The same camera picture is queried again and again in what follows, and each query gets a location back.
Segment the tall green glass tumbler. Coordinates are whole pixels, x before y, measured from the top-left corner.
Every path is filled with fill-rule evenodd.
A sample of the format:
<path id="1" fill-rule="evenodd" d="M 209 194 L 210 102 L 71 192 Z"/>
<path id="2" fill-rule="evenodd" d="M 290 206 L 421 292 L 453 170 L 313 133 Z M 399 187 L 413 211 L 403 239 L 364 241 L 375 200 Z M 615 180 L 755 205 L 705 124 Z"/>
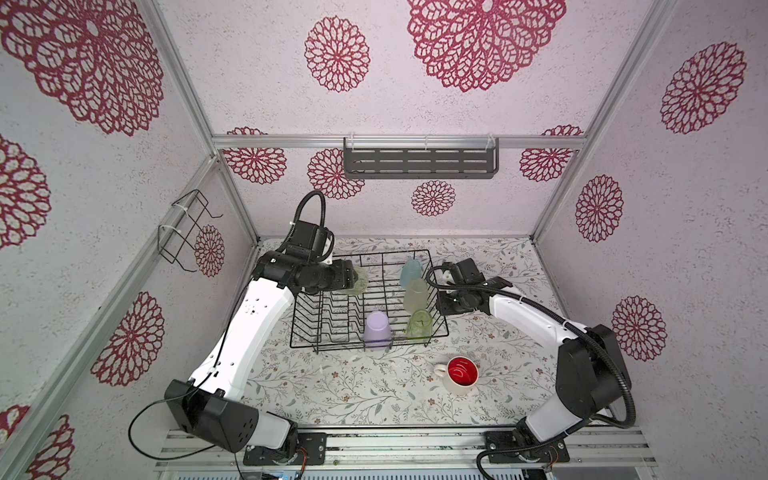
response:
<path id="1" fill-rule="evenodd" d="M 354 283 L 353 286 L 348 290 L 347 294 L 349 296 L 360 296 L 363 295 L 369 286 L 369 276 L 368 272 L 365 268 L 361 266 L 355 266 L 354 267 Z"/>

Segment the black wire dish rack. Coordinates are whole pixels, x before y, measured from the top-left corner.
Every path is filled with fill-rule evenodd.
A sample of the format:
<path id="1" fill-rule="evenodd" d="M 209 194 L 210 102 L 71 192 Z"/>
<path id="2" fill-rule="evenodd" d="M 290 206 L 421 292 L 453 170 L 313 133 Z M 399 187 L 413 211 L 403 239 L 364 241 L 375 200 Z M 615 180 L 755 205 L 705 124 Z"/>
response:
<path id="1" fill-rule="evenodd" d="M 367 318 L 376 311 L 387 316 L 392 346 L 431 343 L 450 334 L 447 319 L 438 309 L 438 292 L 427 287 L 426 311 L 431 317 L 429 327 L 409 328 L 411 314 L 403 302 L 406 288 L 400 284 L 402 268 L 410 260 L 422 267 L 422 276 L 434 281 L 432 256 L 427 249 L 344 254 L 342 260 L 364 272 L 366 289 L 358 296 L 341 292 L 300 295 L 294 303 L 290 346 L 310 348 L 314 352 L 386 348 L 386 343 L 364 340 Z"/>

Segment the teal textured glass cup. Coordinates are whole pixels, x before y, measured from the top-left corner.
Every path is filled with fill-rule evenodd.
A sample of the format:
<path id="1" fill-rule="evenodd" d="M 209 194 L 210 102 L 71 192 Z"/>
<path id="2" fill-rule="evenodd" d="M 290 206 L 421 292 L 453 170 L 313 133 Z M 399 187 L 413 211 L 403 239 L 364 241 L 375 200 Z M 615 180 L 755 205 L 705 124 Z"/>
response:
<path id="1" fill-rule="evenodd" d="M 407 288 L 414 280 L 421 278 L 423 274 L 423 266 L 418 259 L 407 260 L 401 269 L 399 284 L 403 288 Z"/>

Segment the short green glass cup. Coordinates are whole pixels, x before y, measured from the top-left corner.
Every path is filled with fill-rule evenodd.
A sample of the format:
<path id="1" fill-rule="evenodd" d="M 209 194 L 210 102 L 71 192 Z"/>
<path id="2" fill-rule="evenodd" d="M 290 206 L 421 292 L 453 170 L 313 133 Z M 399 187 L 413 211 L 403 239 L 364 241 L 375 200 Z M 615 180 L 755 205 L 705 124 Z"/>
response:
<path id="1" fill-rule="evenodd" d="M 426 309 L 414 311 L 408 321 L 405 336 L 407 340 L 428 345 L 432 337 L 433 317 Z"/>

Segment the lavender plastic cup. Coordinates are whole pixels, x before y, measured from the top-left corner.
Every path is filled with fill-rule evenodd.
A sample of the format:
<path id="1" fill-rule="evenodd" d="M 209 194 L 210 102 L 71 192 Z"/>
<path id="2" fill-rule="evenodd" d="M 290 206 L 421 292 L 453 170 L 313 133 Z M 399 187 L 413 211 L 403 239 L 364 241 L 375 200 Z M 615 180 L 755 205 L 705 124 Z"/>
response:
<path id="1" fill-rule="evenodd" d="M 389 318 L 384 312 L 374 311 L 366 318 L 363 342 L 368 349 L 385 349 L 391 346 L 392 332 Z"/>

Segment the red and cream mug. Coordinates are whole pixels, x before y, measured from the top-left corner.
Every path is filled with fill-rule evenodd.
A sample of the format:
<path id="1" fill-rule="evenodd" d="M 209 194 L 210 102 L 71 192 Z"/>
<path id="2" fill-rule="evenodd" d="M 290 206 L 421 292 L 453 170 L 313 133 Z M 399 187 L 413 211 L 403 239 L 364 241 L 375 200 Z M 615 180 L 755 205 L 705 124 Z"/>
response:
<path id="1" fill-rule="evenodd" d="M 454 395 L 467 395 L 479 380 L 479 369 L 469 358 L 457 356 L 433 366 L 433 373 L 444 388 Z"/>

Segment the pale frosted green cup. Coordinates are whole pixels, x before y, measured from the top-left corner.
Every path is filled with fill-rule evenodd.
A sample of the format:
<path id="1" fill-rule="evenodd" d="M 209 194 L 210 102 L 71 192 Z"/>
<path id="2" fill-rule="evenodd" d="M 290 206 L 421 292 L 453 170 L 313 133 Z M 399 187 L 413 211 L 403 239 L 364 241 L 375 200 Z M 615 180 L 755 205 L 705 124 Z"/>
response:
<path id="1" fill-rule="evenodd" d="M 423 278 L 412 280 L 406 287 L 403 308 L 406 312 L 412 314 L 418 310 L 428 307 L 429 285 Z"/>

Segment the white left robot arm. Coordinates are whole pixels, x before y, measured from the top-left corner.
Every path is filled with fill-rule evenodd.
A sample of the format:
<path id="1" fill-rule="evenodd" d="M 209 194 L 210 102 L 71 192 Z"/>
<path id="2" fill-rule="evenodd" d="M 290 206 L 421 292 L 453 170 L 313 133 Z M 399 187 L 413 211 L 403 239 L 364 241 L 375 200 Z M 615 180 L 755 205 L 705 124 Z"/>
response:
<path id="1" fill-rule="evenodd" d="M 214 349 L 188 380 L 174 380 L 165 391 L 182 431 L 231 453 L 260 447 L 296 454 L 295 422 L 260 412 L 242 397 L 254 361 L 296 297 L 353 286 L 351 261 L 334 259 L 333 247 L 324 224 L 296 220 L 284 242 L 260 256 Z"/>

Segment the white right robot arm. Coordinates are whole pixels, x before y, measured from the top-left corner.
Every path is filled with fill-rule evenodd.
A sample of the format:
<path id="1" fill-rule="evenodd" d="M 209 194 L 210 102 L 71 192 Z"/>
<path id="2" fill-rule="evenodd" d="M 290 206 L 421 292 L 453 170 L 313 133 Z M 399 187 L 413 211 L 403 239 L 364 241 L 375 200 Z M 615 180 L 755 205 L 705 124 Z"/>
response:
<path id="1" fill-rule="evenodd" d="M 555 391 L 520 420 L 519 447 L 556 443 L 593 421 L 628 429 L 637 408 L 615 332 L 568 320 L 525 296 L 512 282 L 485 277 L 473 259 L 445 262 L 426 274 L 445 316 L 479 311 L 502 320 L 556 354 Z"/>

